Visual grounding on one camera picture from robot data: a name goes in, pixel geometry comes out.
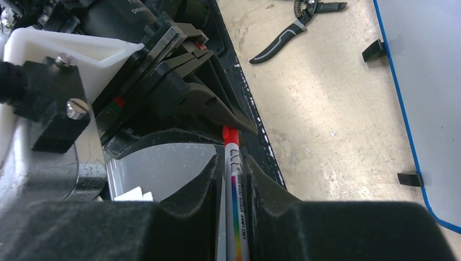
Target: marker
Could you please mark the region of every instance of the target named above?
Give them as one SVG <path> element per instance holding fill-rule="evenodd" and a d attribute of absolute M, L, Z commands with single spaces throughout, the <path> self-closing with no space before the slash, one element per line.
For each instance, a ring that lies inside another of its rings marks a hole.
<path fill-rule="evenodd" d="M 224 126 L 222 136 L 226 160 L 226 260 L 249 261 L 239 131 Z"/>

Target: red marking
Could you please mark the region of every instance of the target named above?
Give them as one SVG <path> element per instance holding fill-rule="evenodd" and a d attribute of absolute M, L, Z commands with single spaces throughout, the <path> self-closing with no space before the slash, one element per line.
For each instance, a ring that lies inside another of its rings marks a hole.
<path fill-rule="evenodd" d="M 202 50 L 207 49 L 207 47 L 205 45 L 200 45 L 200 43 L 198 43 L 198 42 L 195 42 L 195 46 L 197 46 L 197 48 L 202 49 Z"/>
<path fill-rule="evenodd" d="M 123 108 L 123 106 L 125 106 L 125 100 L 120 97 L 115 97 L 112 101 L 115 104 L 117 104 L 117 106 L 119 106 L 120 108 Z"/>

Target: silver screw head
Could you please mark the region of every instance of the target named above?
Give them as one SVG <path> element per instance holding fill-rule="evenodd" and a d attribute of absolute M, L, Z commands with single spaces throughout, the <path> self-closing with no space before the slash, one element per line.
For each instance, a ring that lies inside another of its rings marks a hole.
<path fill-rule="evenodd" d="M 67 55 L 66 53 L 59 53 L 54 64 L 61 69 L 67 69 L 77 66 L 77 60 L 75 57 Z"/>
<path fill-rule="evenodd" d="M 88 104 L 77 98 L 68 100 L 66 109 L 67 117 L 73 120 L 80 120 L 90 111 Z"/>

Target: black clamp block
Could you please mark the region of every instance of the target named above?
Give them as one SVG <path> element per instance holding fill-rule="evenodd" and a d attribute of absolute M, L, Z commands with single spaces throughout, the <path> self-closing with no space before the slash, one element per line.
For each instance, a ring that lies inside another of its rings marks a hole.
<path fill-rule="evenodd" d="M 367 49 L 362 52 L 363 61 L 366 63 L 386 55 L 386 45 L 380 39 L 374 41 L 369 45 Z"/>
<path fill-rule="evenodd" d="M 420 176 L 416 173 L 416 171 L 409 171 L 409 172 L 400 172 L 397 173 L 398 182 L 401 185 L 411 186 L 411 187 L 422 187 L 424 185 Z"/>

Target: blue tape edge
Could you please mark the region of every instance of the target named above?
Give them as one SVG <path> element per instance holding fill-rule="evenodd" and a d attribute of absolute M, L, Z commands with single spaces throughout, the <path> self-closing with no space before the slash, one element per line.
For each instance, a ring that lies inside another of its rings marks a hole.
<path fill-rule="evenodd" d="M 387 41 L 387 38 L 386 38 L 386 32 L 384 30 L 383 21 L 381 20 L 381 13 L 379 12 L 378 0 L 373 0 L 373 2 L 375 3 L 375 9 L 376 9 L 376 14 L 378 16 L 379 27 L 381 28 L 381 33 L 383 35 L 383 40 L 384 40 L 384 43 L 385 43 L 385 46 L 386 46 L 386 51 L 387 51 L 388 58 L 389 58 L 390 70 L 392 72 L 392 77 L 394 79 L 395 89 L 397 90 L 398 102 L 400 103 L 400 109 L 402 110 L 403 121 L 405 122 L 405 128 L 407 129 L 408 140 L 410 141 L 410 147 L 412 148 L 412 154 L 413 154 L 413 159 L 415 161 L 416 173 L 420 176 L 420 178 L 422 180 L 421 171 L 420 171 L 419 163 L 418 163 L 418 158 L 416 156 L 415 145 L 413 144 L 412 133 L 410 131 L 410 126 L 408 125 L 408 119 L 407 119 L 407 114 L 405 113 L 405 106 L 403 105 L 402 94 L 400 93 L 400 87 L 398 86 L 397 76 L 396 76 L 395 70 L 394 70 L 394 63 L 392 62 L 392 57 L 390 55 L 389 45 L 388 45 L 388 41 Z M 438 218 L 435 215 L 435 213 L 432 211 L 431 205 L 429 205 L 429 199 L 427 198 L 426 190 L 424 189 L 424 186 L 421 187 L 421 191 L 422 191 L 422 197 L 424 199 L 424 204 L 426 205 L 427 210 L 429 211 L 429 213 L 435 218 L 435 220 L 441 226 L 461 234 L 461 227 L 458 227 L 458 226 L 456 226 L 454 224 L 448 223 L 448 222 Z"/>

